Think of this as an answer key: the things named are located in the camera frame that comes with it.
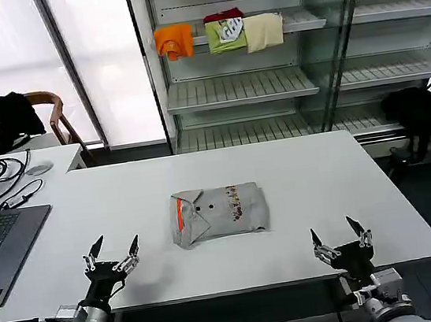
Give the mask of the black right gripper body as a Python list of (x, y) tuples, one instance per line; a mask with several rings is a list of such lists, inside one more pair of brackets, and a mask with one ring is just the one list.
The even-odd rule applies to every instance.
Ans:
[(338, 251), (331, 261), (334, 269), (345, 270), (349, 276), (359, 281), (368, 281), (373, 274), (374, 266), (371, 262), (374, 256), (373, 246), (360, 246), (360, 241), (348, 242), (334, 249)]

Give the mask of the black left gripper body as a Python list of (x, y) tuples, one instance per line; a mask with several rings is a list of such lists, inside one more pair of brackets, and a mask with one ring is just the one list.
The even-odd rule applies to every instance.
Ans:
[(90, 280), (90, 286), (83, 300), (84, 307), (101, 309), (103, 312), (110, 311), (110, 299), (125, 286), (127, 277), (123, 272), (117, 273), (112, 267), (117, 262), (95, 262), (95, 270), (85, 272)]

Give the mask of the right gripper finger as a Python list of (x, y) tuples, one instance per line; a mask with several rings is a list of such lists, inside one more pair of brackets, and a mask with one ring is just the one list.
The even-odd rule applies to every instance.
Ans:
[(310, 229), (310, 233), (314, 245), (314, 256), (318, 260), (331, 264), (340, 256), (340, 251), (324, 245), (312, 228)]
[(372, 235), (370, 229), (365, 229), (363, 226), (355, 219), (352, 219), (349, 216), (346, 216), (348, 224), (350, 224), (351, 229), (355, 232), (355, 234), (359, 238), (359, 246), (361, 248), (367, 248), (373, 246)]

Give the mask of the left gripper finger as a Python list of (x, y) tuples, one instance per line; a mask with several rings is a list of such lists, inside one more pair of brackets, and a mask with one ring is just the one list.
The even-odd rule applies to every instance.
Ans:
[(123, 272), (124, 274), (127, 275), (127, 274), (132, 272), (134, 267), (137, 266), (137, 264), (139, 263), (139, 257), (138, 257), (139, 244), (138, 244), (138, 241), (139, 241), (138, 235), (136, 235), (131, 242), (131, 246), (128, 250), (127, 257), (124, 258), (124, 260), (117, 262), (117, 264), (112, 267), (112, 270), (114, 272), (117, 272), (117, 273)]
[(82, 259), (85, 263), (85, 272), (90, 272), (95, 270), (95, 262), (97, 260), (97, 257), (99, 256), (100, 250), (102, 248), (103, 243), (103, 236), (100, 235), (99, 238), (94, 242), (94, 244), (91, 246), (89, 253), (87, 255), (83, 255)]

